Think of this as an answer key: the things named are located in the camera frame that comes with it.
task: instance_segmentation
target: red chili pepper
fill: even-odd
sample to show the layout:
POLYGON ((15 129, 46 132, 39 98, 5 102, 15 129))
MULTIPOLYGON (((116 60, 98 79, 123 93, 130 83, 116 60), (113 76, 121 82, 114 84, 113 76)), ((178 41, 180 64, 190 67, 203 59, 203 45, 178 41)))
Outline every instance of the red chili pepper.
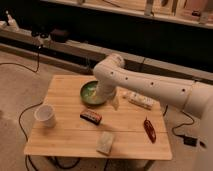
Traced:
POLYGON ((143 125, 144 125, 147 135, 149 136, 149 139, 152 141, 152 143, 155 143, 156 134, 155 134, 155 129, 152 126, 152 123, 146 118, 143 125))

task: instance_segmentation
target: white cup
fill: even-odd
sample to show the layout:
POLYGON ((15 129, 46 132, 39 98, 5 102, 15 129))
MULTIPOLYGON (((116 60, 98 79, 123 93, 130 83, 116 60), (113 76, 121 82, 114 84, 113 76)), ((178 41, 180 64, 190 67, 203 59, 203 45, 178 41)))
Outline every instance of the white cup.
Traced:
POLYGON ((50 105, 42 105, 37 108, 34 117, 46 127, 53 127, 56 124, 54 110, 50 105))

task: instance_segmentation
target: wall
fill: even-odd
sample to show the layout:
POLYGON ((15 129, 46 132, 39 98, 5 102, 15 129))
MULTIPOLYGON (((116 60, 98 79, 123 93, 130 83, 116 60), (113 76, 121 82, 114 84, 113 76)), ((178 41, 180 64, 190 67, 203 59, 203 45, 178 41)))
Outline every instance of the wall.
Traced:
POLYGON ((213 71, 213 30, 100 12, 39 0, 1 0, 22 28, 67 29, 71 39, 213 71))

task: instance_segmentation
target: cable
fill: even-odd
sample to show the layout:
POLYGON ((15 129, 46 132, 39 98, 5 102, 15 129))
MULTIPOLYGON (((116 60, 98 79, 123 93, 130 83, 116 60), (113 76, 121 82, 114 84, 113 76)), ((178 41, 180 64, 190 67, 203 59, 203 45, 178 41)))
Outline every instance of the cable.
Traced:
MULTIPOLYGON (((36 105, 32 105, 32 106, 30 106, 30 107, 27 107, 27 108, 24 109, 24 110, 21 112, 21 114, 19 115, 18 123, 19 123, 19 126, 20 126, 20 128, 21 128, 22 133, 24 134, 24 137, 25 137, 25 140, 26 140, 26 141, 28 140, 28 137, 27 137, 27 133, 25 132, 25 130, 24 130, 22 124, 21 124, 21 117, 23 116, 23 114, 24 114, 27 110, 32 109, 32 108, 37 107, 37 106, 40 106, 42 103, 43 103, 43 102, 38 103, 38 104, 36 104, 36 105)), ((35 164, 33 163, 32 159, 31 159, 31 157, 28 156, 28 155, 25 156, 25 166, 26 166, 27 171, 29 171, 29 167, 28 167, 28 164, 27 164, 27 159, 29 160, 29 162, 30 162, 31 166, 33 167, 33 169, 34 169, 35 171, 38 171, 37 167, 35 166, 35 164)))
POLYGON ((32 108, 37 107, 37 106, 40 106, 42 103, 43 103, 43 102, 40 102, 40 103, 38 103, 38 104, 36 104, 36 105, 32 105, 32 106, 30 106, 30 107, 27 107, 27 108, 24 109, 24 110, 21 112, 21 114, 19 115, 18 123, 19 123, 19 126, 20 126, 20 128, 21 128, 21 131, 23 132, 23 134, 24 134, 24 136, 25 136, 25 140, 26 140, 26 141, 28 140, 28 137, 27 137, 27 133, 25 132, 25 130, 24 130, 22 124, 21 124, 21 117, 23 116, 23 114, 24 114, 27 110, 32 109, 32 108))
POLYGON ((163 112, 163 116, 166 116, 166 113, 167 113, 167 111, 168 111, 168 108, 169 108, 169 105, 166 105, 166 108, 165 108, 165 110, 164 110, 164 112, 163 112))
POLYGON ((107 161, 106 161, 106 163, 104 165, 104 171, 106 171, 108 163, 109 163, 109 159, 107 159, 107 161))
POLYGON ((55 167, 59 168, 59 169, 63 169, 63 170, 68 170, 68 169, 73 169, 74 167, 77 166, 77 164, 80 162, 80 158, 77 158, 76 162, 71 165, 71 166, 62 166, 58 160, 57 157, 46 157, 46 159, 55 167))
POLYGON ((16 66, 23 67, 23 68, 25 68, 25 69, 27 69, 27 70, 33 72, 33 73, 37 73, 38 70, 39 70, 39 64, 40 64, 40 49, 41 49, 41 48, 42 48, 42 46, 39 46, 39 47, 38 47, 37 67, 36 67, 35 70, 33 70, 33 69, 29 68, 29 67, 26 67, 26 66, 24 66, 24 65, 22 65, 22 64, 13 63, 13 62, 4 62, 4 63, 0 63, 0 66, 1 66, 1 65, 16 65, 16 66))
POLYGON ((28 164, 27 164, 27 156, 25 156, 24 162, 25 162, 25 167, 26 167, 27 171, 30 171, 28 164))
POLYGON ((68 170, 68 169, 74 168, 75 166, 77 166, 77 164, 78 164, 78 163, 80 162, 80 160, 81 160, 81 158, 77 158, 76 162, 75 162, 73 165, 71 165, 71 166, 62 166, 62 165, 60 164, 58 158, 57 158, 57 157, 54 157, 54 158, 55 158, 55 163, 56 163, 56 165, 58 166, 58 168, 63 169, 63 170, 68 170))
POLYGON ((185 137, 184 134, 177 134, 177 133, 175 132, 175 130, 178 129, 178 128, 180 128, 180 127, 182 127, 182 126, 185 126, 185 125, 193 125, 193 124, 195 123, 195 120, 194 120, 190 115, 188 115, 187 113, 185 113, 185 112, 183 112, 183 111, 182 111, 182 113, 183 113, 185 116, 187 116, 188 118, 190 118, 190 119, 191 119, 191 122, 189 122, 189 123, 182 123, 182 124, 180 124, 180 125, 178 125, 178 126, 173 127, 173 128, 172 128, 172 133, 173 133, 173 135, 175 135, 175 136, 177 136, 177 137, 184 138, 184 137, 185 137))

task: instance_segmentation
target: table top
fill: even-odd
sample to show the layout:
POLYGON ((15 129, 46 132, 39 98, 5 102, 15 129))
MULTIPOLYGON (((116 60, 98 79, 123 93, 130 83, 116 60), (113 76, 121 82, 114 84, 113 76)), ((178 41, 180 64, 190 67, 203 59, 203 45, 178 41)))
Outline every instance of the table top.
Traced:
POLYGON ((108 103, 90 108, 102 115, 99 126, 81 119, 80 113, 86 106, 81 101, 80 89, 91 80, 95 78, 82 75, 53 77, 44 103, 53 106, 57 123, 54 128, 45 128, 35 121, 24 154, 149 160, 172 158, 167 130, 157 101, 152 110, 146 110, 123 99, 122 92, 126 90, 118 87, 118 110, 114 110, 108 103), (154 144, 143 127, 146 117, 156 131, 157 139, 154 144), (103 131, 110 131, 115 135, 109 156, 96 151, 103 131))

